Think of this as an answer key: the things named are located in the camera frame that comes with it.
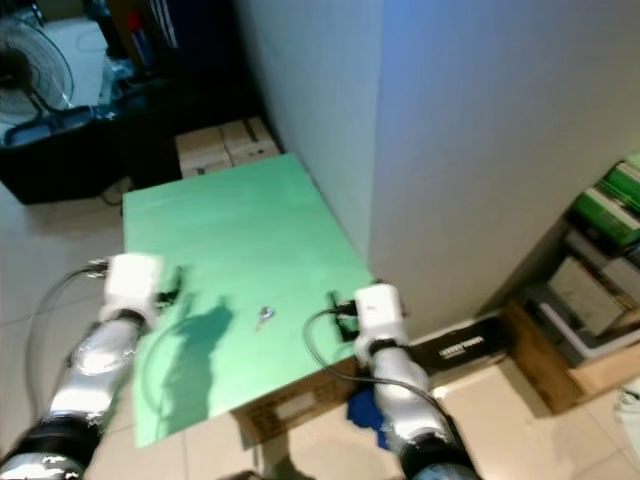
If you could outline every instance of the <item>silver robot arm segment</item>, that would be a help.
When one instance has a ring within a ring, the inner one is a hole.
[[[373,376],[407,383],[429,395],[429,378],[405,347],[402,307],[395,287],[378,284],[355,295],[360,334],[356,356]],[[453,419],[437,401],[404,387],[378,384],[375,399],[390,448],[412,480],[478,480]]]
[[[160,262],[112,257],[99,322],[72,352],[61,386],[40,421],[0,466],[0,480],[81,479],[115,412],[138,340],[156,324]]]

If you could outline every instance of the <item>tiled floor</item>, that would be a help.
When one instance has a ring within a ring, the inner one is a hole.
[[[6,451],[28,422],[26,317],[57,277],[88,259],[121,252],[123,243],[118,209],[99,200],[24,208],[0,186],[0,222],[0,450]],[[95,319],[101,288],[99,281],[79,280],[46,316],[38,359],[45,392],[63,352]],[[511,362],[442,392],[486,480],[640,480],[640,463],[613,416],[614,394],[551,417]],[[344,408],[335,409],[259,451],[243,450],[230,416],[136,449],[126,389],[88,478],[214,480],[249,468],[287,480],[399,477],[395,459],[375,446],[373,433],[344,417]]]

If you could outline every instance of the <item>electric fan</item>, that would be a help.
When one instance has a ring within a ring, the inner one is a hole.
[[[0,20],[0,123],[18,125],[71,107],[69,65],[43,31]]]

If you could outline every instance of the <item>green table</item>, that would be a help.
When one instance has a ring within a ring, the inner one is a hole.
[[[185,267],[136,357],[139,446],[316,372],[304,321],[327,291],[352,298],[371,279],[293,155],[127,194],[124,227],[126,250],[162,257],[167,281]],[[352,354],[329,321],[316,331],[326,358]]]

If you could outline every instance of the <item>fan grille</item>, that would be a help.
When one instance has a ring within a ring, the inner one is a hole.
[[[49,107],[65,109],[73,95],[73,77],[64,56],[41,30],[17,20],[0,22],[2,52],[18,50],[31,66],[31,88]],[[23,89],[0,89],[0,122],[19,124],[38,111]]]

